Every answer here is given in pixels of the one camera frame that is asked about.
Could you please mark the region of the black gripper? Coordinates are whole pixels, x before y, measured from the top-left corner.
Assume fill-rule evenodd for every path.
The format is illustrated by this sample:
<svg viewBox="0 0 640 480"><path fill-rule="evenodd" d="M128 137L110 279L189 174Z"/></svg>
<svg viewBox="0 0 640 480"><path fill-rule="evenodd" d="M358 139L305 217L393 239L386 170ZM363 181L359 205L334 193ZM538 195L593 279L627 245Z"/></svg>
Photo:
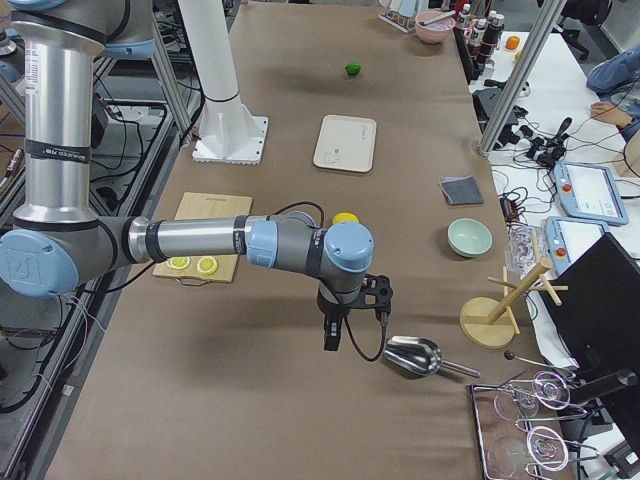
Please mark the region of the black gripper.
<svg viewBox="0 0 640 480"><path fill-rule="evenodd" d="M339 292L330 286L318 287L317 304L323 312L324 344L326 351L337 351L341 342L341 320L348 318L353 308L360 305L359 289L350 292Z"/></svg>

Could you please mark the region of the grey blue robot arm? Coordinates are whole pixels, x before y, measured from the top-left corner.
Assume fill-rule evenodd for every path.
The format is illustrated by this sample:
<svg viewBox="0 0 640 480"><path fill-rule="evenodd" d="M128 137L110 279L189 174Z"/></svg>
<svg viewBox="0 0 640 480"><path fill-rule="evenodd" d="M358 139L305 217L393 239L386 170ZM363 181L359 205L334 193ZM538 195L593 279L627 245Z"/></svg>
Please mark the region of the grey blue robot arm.
<svg viewBox="0 0 640 480"><path fill-rule="evenodd" d="M120 267L177 257L243 255L319 281L324 346L334 351L348 315L383 318L389 285L369 274L374 242L353 221L329 228L308 215L151 221L103 217L89 206L93 62L104 53L153 53L148 1L15 1L25 43L26 194L1 239L1 277L15 292L48 298Z"/></svg>

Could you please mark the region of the person's hand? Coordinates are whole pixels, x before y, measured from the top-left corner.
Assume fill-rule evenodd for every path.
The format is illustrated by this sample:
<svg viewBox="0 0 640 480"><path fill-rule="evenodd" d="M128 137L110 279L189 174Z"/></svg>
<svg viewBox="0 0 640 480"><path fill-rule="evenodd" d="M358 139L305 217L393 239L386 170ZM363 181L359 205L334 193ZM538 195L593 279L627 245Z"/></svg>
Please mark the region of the person's hand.
<svg viewBox="0 0 640 480"><path fill-rule="evenodd" d="M625 128L632 123L633 117L614 104L598 101L590 106L590 116L600 122Z"/></svg>

